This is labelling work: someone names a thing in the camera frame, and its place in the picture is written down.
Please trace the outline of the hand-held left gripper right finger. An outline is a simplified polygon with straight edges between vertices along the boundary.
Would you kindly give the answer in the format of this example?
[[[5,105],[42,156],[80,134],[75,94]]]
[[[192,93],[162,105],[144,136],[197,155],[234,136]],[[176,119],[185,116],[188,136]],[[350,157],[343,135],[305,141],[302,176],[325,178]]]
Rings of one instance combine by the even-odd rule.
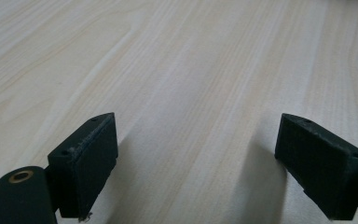
[[[358,210],[358,147],[299,116],[283,114],[275,158],[330,220]]]

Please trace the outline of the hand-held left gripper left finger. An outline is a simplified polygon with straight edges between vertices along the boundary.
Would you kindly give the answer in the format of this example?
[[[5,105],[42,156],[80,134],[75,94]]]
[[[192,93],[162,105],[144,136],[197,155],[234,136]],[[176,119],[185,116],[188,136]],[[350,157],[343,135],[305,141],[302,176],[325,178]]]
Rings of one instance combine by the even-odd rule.
[[[53,206],[62,217],[86,219],[117,164],[115,115],[87,120],[48,154]]]

